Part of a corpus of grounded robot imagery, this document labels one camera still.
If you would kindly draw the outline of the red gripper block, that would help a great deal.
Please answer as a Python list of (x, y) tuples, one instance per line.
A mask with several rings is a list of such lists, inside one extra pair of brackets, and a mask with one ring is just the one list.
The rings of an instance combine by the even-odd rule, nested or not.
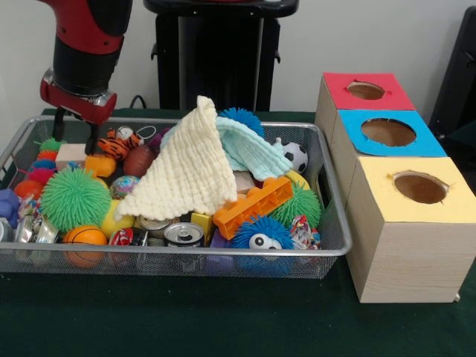
[(64, 116), (65, 110), (67, 110), (88, 122), (90, 136), (85, 144), (85, 154), (95, 154), (99, 126), (111, 117), (117, 102), (117, 95), (109, 90), (92, 97), (69, 93), (54, 82), (54, 71), (47, 70), (40, 83), (40, 97), (46, 103), (58, 108), (54, 115), (52, 138), (56, 142), (63, 140)]

